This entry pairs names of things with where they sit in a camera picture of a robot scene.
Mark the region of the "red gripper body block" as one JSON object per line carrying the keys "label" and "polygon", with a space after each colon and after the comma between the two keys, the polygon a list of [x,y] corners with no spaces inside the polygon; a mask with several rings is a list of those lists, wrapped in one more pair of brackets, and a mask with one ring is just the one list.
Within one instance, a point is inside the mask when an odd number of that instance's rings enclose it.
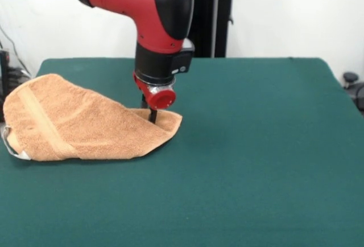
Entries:
{"label": "red gripper body block", "polygon": [[136,73],[133,73],[134,81],[142,92],[142,101],[153,110],[167,109],[176,100],[176,93],[173,89],[175,79],[169,84],[149,84],[139,79]]}

